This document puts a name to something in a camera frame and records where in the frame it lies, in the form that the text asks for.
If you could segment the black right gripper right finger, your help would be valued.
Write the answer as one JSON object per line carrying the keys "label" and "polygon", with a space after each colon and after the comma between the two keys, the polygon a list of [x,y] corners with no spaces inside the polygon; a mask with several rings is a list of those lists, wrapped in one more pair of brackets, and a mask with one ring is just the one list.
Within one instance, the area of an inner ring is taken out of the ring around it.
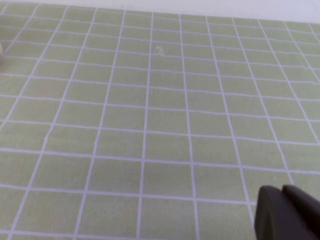
{"label": "black right gripper right finger", "polygon": [[282,193],[295,207],[308,229],[320,239],[320,201],[294,185],[284,185]]}

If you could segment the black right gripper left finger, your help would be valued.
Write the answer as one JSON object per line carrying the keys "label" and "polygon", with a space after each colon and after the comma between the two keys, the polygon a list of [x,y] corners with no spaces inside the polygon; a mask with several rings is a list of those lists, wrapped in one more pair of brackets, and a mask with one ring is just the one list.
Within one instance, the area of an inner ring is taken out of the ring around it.
{"label": "black right gripper left finger", "polygon": [[282,189],[270,185],[260,187],[254,219],[256,238],[317,240]]}

